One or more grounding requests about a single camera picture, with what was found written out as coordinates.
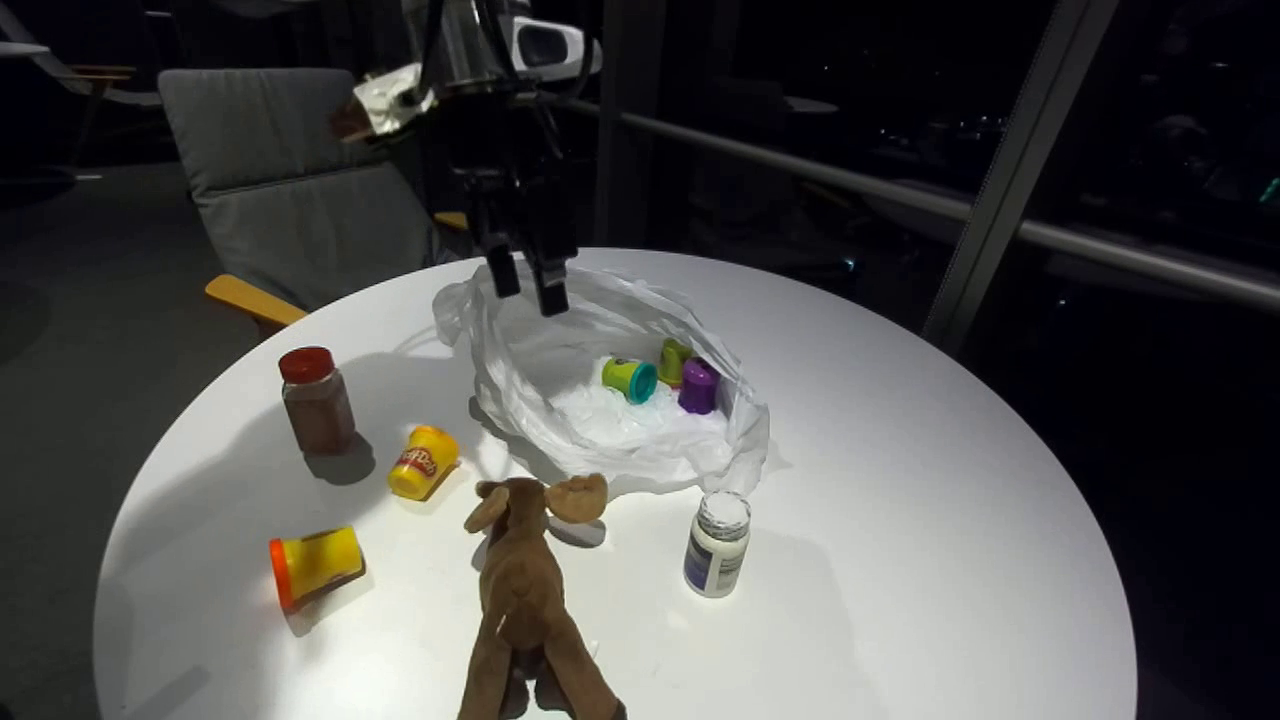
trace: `plastic bag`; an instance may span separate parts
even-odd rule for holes
[[[766,408],[723,344],[671,296],[641,281],[567,266],[567,313],[540,315],[530,276],[499,298],[491,270],[435,296],[440,335],[476,361],[476,408],[513,438],[540,448],[562,474],[602,471],[619,491],[681,491],[692,483],[752,491],[766,456]],[[641,410],[590,400],[602,357],[652,361],[683,341],[719,373],[719,410]]]

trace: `brown stuffed animal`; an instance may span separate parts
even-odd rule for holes
[[[609,505],[602,474],[561,483],[503,480],[476,487],[482,505],[469,516],[469,530],[489,526],[478,566],[478,634],[469,665],[461,720],[523,715],[527,681],[540,706],[575,720],[623,720],[629,706],[602,684],[584,634],[562,611],[562,574],[543,541],[547,509],[562,525],[590,525]]]

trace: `purple block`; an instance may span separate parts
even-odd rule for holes
[[[719,373],[704,361],[688,361],[681,375],[681,408],[692,416],[715,410]]]

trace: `small yellow container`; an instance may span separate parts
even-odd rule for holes
[[[397,497],[427,501],[442,474],[455,469],[455,438],[435,423],[416,423],[403,438],[403,452],[388,474]]]
[[[280,611],[294,611],[334,582],[363,574],[363,551],[353,526],[317,535],[276,535],[268,543]]]

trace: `table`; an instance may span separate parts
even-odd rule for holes
[[[630,720],[1130,720],[1116,561],[1071,474],[974,375],[806,282],[665,252],[586,270],[681,290],[772,405],[752,555],[732,599],[681,579],[694,491],[623,497],[600,547],[552,541],[567,607]],[[356,290],[237,361],[139,469],[98,566],[105,720],[455,715],[478,625],[471,474],[382,491],[413,419],[469,419],[471,373],[431,330],[442,263]],[[325,483],[293,448],[276,357],[328,344],[375,471]],[[356,525],[367,574],[320,618],[276,611],[268,535]]]

